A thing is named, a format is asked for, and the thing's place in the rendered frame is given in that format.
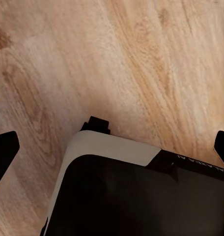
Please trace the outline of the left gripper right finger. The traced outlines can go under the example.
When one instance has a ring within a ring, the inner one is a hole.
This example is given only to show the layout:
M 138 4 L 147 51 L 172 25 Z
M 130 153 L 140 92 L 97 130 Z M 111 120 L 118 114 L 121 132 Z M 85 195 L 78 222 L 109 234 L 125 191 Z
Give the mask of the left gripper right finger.
M 224 131 L 218 131 L 214 148 L 224 162 Z

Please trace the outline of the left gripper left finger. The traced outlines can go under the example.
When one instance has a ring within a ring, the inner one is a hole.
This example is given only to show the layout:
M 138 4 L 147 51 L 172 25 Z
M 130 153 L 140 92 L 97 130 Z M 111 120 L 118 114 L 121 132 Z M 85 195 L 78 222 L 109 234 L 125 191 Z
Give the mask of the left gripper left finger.
M 0 134 L 0 180 L 20 149 L 15 131 Z

